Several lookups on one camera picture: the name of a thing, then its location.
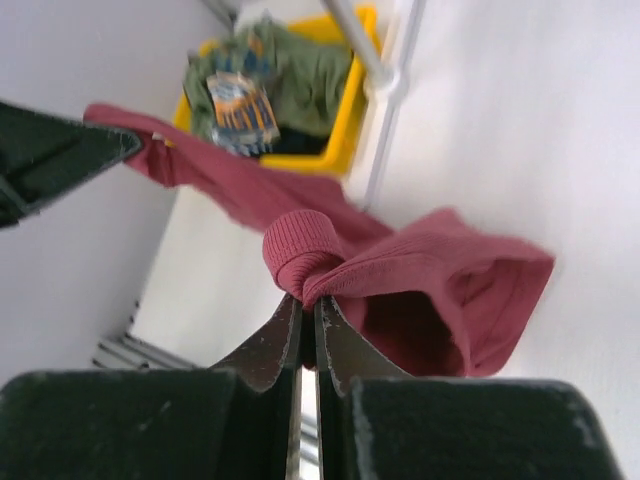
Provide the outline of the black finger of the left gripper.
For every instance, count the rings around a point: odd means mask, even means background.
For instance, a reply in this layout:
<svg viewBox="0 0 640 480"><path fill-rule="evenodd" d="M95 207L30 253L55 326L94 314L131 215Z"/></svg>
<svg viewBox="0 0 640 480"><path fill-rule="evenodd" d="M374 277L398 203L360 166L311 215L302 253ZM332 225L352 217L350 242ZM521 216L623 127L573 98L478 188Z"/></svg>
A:
<svg viewBox="0 0 640 480"><path fill-rule="evenodd" d="M1 103L1 227L10 228L142 150L132 131Z"/></svg>

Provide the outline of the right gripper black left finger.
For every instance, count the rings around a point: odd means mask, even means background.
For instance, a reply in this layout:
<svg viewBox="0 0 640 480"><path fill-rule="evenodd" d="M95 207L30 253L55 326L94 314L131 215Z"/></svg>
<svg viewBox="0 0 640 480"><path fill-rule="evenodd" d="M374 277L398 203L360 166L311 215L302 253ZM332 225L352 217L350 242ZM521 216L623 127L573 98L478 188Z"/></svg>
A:
<svg viewBox="0 0 640 480"><path fill-rule="evenodd" d="M35 371L1 391L5 479L295 479L303 312L208 368Z"/></svg>

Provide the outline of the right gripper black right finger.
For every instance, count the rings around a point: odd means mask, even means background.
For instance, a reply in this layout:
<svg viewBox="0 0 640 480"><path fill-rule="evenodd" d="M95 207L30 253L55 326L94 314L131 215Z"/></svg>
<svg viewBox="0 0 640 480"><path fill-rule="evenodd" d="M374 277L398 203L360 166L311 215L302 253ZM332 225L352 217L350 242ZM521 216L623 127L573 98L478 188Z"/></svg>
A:
<svg viewBox="0 0 640 480"><path fill-rule="evenodd" d="M416 378L314 308L320 474L325 479L619 479L586 398L531 379Z"/></svg>

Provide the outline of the red tank top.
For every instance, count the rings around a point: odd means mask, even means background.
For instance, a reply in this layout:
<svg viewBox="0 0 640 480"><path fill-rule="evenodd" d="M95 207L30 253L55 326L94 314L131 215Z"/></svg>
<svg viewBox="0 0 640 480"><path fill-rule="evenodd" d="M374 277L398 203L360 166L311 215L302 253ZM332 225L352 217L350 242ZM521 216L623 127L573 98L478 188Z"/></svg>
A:
<svg viewBox="0 0 640 480"><path fill-rule="evenodd" d="M191 186L259 231L281 290L305 309L334 298L357 332L414 376L498 372L554 268L543 249L485 234L449 208L395 230L332 178L268 169L116 106L93 104L83 118L138 134L131 168L164 187Z"/></svg>

